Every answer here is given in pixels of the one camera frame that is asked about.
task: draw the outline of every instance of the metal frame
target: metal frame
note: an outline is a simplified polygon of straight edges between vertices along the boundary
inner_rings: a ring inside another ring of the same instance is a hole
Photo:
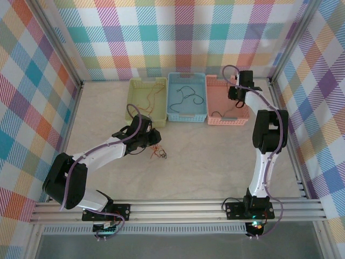
[[[267,80],[267,83],[269,85],[269,89],[270,89],[270,93],[273,99],[273,103],[276,107],[282,108],[281,103],[279,102],[278,99],[278,95],[276,93],[275,90],[275,86],[276,86],[276,82],[271,81],[271,80]],[[295,148],[293,146],[293,143],[291,141],[291,136],[290,133],[288,134],[288,143],[287,143],[287,150],[290,156],[290,160],[292,162],[295,174],[296,174],[296,178],[298,180],[298,182],[300,182],[303,185],[303,189],[306,192],[306,196],[308,198],[311,197],[311,194],[307,188],[307,181],[304,177],[304,175],[302,174],[302,169],[301,169],[301,165],[299,163],[299,160],[297,158],[297,154],[295,152]],[[314,228],[315,228],[315,232],[316,235],[318,237],[319,240],[319,244],[322,250],[322,253],[324,255],[325,258],[341,258],[341,255],[339,253],[339,250],[336,246],[336,242],[334,240],[333,235],[330,232],[330,226],[328,221],[314,221]]]
[[[284,205],[282,221],[326,220],[319,200],[304,198],[280,198]],[[227,223],[252,222],[253,220],[227,220],[221,209],[223,199],[207,200],[120,200],[114,203],[131,204],[130,219],[126,224],[163,223]],[[280,205],[272,201],[273,209],[280,214]],[[85,224],[81,220],[82,209],[75,207],[59,211],[57,202],[38,203],[31,218],[33,224]]]
[[[267,79],[267,85],[268,85],[268,89],[269,89],[271,97],[272,97],[273,105],[282,109],[282,105],[279,102],[278,95],[277,95],[276,90],[274,88],[274,83],[272,83],[270,81],[270,79]],[[287,135],[286,148],[287,148],[287,151],[289,153],[289,157],[290,157],[292,167],[293,167],[294,172],[295,172],[297,182],[299,182],[303,185],[303,190],[306,192],[306,197],[310,199],[311,194],[310,194],[308,186],[307,186],[307,181],[306,181],[304,175],[302,174],[301,165],[299,163],[299,160],[297,158],[297,154],[295,152],[296,149],[294,148],[293,143],[291,141],[290,132],[288,132],[288,135]]]
[[[37,0],[26,0],[26,3],[30,7],[32,13],[36,17],[39,25],[42,27],[44,34],[46,34],[48,40],[52,44],[55,52],[61,59],[63,65],[66,67],[66,70],[72,77],[74,83],[78,85],[79,88],[82,86],[82,79],[79,77],[77,70],[75,69],[72,61],[70,60],[68,54],[66,53],[59,37],[57,36],[54,28],[52,27],[51,23],[49,22],[47,16],[45,15],[42,7],[37,2]]]
[[[275,68],[275,71],[272,75],[272,81],[275,82],[278,80],[279,76],[283,72],[286,64],[288,63],[293,51],[295,50],[296,46],[298,45],[300,39],[303,37],[303,34],[307,30],[308,25],[310,24],[311,20],[314,17],[314,14],[318,10],[322,0],[311,0],[308,3],[308,6],[305,10],[305,13],[302,19],[299,21],[296,29],[294,31],[293,37],[289,40],[287,47],[284,53],[281,55],[281,58]]]

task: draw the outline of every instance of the vent grille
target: vent grille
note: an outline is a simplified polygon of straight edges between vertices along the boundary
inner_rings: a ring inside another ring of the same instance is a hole
[[[92,234],[92,224],[45,225],[42,235],[86,235]]]
[[[124,226],[122,234],[212,234],[244,233],[244,223],[218,224],[143,224]]]
[[[244,223],[209,223],[209,224],[128,224],[119,234],[243,234]],[[46,225],[43,235],[86,235],[92,234],[92,224]]]

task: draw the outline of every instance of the yellow basket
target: yellow basket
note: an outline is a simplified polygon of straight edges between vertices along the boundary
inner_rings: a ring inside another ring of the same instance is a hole
[[[129,81],[128,104],[134,104],[141,114],[152,120],[153,128],[165,127],[167,121],[167,88],[168,80],[165,77],[156,77],[154,81],[143,81],[133,78]],[[132,116],[137,114],[133,107],[129,108]],[[132,123],[132,118],[126,111],[127,124]]]

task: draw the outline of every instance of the black bracket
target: black bracket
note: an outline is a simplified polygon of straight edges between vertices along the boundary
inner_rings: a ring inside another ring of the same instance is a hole
[[[245,210],[245,206],[243,202],[228,202],[225,204],[226,210],[226,218],[228,220],[265,220],[266,215],[262,210],[258,210],[257,212],[252,212],[251,216],[248,216]],[[267,210],[265,210],[267,214],[267,219],[272,220],[274,219],[274,211],[272,204],[269,204]]]
[[[108,213],[119,214],[125,218],[125,221],[129,220],[130,214],[130,204],[112,204],[107,206]],[[82,213],[81,217],[82,221],[118,221],[119,218],[115,219],[114,216],[109,215],[102,215],[97,214],[94,212],[90,212],[89,210],[85,209]]]
[[[248,88],[251,88],[253,90],[262,91],[259,87],[254,87],[254,81],[253,81],[253,71],[247,70],[247,71],[240,71],[239,73],[239,85],[245,86]],[[243,102],[246,98],[246,93],[249,90],[236,88],[235,86],[230,86],[229,92],[227,97],[231,100]]]
[[[225,204],[228,220],[271,220],[274,210],[270,197],[252,196],[249,189],[243,197],[243,202],[228,202]]]
[[[288,132],[288,117],[289,114],[285,110],[278,110],[282,118],[283,142],[281,149],[287,144]],[[273,124],[275,129],[270,129],[270,124]],[[274,111],[260,110],[258,111],[255,126],[253,130],[253,145],[258,148],[262,154],[266,152],[273,152],[279,143],[280,126],[277,114]]]

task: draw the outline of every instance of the plaid wallpaper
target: plaid wallpaper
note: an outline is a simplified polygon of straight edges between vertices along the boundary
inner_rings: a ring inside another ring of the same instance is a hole
[[[42,7],[86,80],[219,74],[267,77],[309,0],[54,0]]]
[[[77,88],[25,0],[0,0],[0,258],[19,258]]]
[[[345,1],[324,0],[279,78],[313,197],[345,258]]]

